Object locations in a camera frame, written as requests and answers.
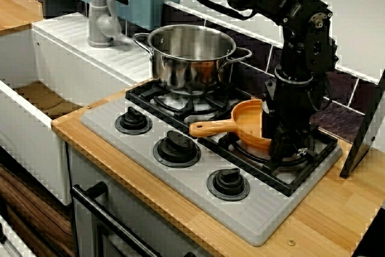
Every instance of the faucet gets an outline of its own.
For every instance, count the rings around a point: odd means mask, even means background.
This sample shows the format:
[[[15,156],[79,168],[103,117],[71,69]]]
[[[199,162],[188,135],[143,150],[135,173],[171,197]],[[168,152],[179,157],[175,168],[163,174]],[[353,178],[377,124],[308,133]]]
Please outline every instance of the faucet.
[[[91,0],[88,32],[88,44],[94,48],[110,47],[114,42],[113,38],[122,35],[115,0]]]

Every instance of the sink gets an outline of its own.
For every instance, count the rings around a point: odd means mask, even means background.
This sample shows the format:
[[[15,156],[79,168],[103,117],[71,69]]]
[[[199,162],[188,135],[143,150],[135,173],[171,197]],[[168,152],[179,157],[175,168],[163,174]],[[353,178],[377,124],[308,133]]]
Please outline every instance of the sink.
[[[41,81],[85,106],[148,79],[149,56],[134,42],[89,47],[87,18],[79,13],[34,23],[0,40],[0,146],[68,205],[65,142],[51,130],[51,119],[14,89]]]

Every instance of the toy stove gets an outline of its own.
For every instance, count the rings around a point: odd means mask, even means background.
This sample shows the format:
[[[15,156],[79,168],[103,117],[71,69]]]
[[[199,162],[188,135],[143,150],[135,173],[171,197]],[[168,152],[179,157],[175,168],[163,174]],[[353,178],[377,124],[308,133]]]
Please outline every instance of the toy stove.
[[[83,125],[253,246],[261,246],[342,155],[316,130],[306,156],[263,169],[266,152],[234,133],[193,138],[190,124],[229,119],[251,96],[233,85],[181,95],[151,81],[81,117]]]

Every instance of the wooden countertop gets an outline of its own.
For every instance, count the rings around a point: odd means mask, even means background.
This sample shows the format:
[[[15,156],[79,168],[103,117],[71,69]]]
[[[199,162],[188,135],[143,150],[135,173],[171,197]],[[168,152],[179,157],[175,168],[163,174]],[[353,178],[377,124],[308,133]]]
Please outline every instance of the wooden countertop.
[[[31,28],[43,20],[42,4],[35,0],[0,0],[0,36]]]
[[[121,91],[91,107],[123,95]],[[351,256],[385,200],[385,154],[370,151],[345,180],[339,173],[351,145],[340,140],[343,157],[270,239],[253,247],[83,126],[79,118],[87,110],[54,120],[52,129],[214,256]]]

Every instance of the black robotic arm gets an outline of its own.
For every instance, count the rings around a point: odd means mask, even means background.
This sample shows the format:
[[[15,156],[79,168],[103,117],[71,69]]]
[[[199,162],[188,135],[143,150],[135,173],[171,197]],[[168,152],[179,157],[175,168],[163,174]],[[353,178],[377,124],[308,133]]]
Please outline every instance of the black robotic arm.
[[[283,53],[274,72],[277,82],[266,83],[265,90],[262,135],[272,139],[271,162],[265,169],[274,170],[293,153],[306,154],[316,128],[310,125],[310,117],[322,110],[326,91],[327,105],[331,103],[327,72],[334,70],[338,60],[337,46],[329,37],[332,12],[328,5],[322,0],[227,0],[235,10],[252,10],[243,16],[208,0],[197,1],[241,20],[259,13],[283,27]]]

